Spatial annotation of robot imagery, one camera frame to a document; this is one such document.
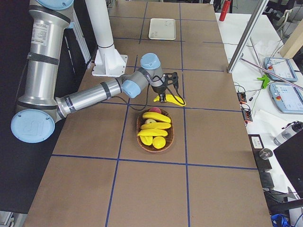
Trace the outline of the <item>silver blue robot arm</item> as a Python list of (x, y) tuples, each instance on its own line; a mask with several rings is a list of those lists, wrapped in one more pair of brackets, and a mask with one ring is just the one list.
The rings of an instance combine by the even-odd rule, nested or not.
[(32, 0), (29, 13), (34, 23), (27, 79), (23, 96), (18, 98), (11, 131), (20, 141), (39, 143), (48, 139), (55, 124), (67, 115), (125, 93), (137, 97), (152, 87), (158, 100), (165, 103), (169, 85), (178, 89), (177, 73), (164, 73), (154, 53), (145, 54), (133, 74), (125, 74), (127, 56), (120, 55), (113, 42), (107, 5), (104, 0), (88, 0), (86, 7), (97, 41), (97, 75), (111, 80), (64, 97), (54, 96), (64, 30), (74, 15), (71, 0)]

